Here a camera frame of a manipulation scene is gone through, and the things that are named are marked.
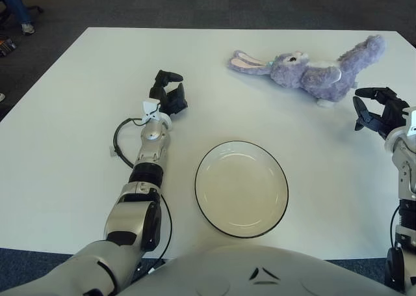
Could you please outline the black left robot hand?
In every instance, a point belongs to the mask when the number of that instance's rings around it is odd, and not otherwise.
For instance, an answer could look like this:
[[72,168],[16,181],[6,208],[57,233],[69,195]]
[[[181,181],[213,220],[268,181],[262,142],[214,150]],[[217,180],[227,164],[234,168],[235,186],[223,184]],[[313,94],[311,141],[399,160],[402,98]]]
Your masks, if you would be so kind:
[[[155,83],[149,91],[149,98],[159,100],[161,113],[177,114],[188,107],[185,99],[185,91],[182,84],[183,77],[177,73],[159,70],[156,75]],[[178,82],[177,88],[166,92],[165,87],[169,83]]]

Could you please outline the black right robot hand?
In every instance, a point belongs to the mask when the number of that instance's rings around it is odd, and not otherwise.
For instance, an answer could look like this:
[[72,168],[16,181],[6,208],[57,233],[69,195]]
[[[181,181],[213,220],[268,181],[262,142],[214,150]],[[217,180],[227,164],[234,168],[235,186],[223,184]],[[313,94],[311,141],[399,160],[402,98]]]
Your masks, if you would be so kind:
[[[383,113],[370,112],[362,98],[376,100],[384,106]],[[355,91],[352,100],[357,114],[355,131],[368,128],[379,134],[383,140],[386,140],[390,132],[406,125],[406,119],[403,115],[404,109],[408,108],[409,104],[398,98],[396,92],[389,87],[359,88]]]

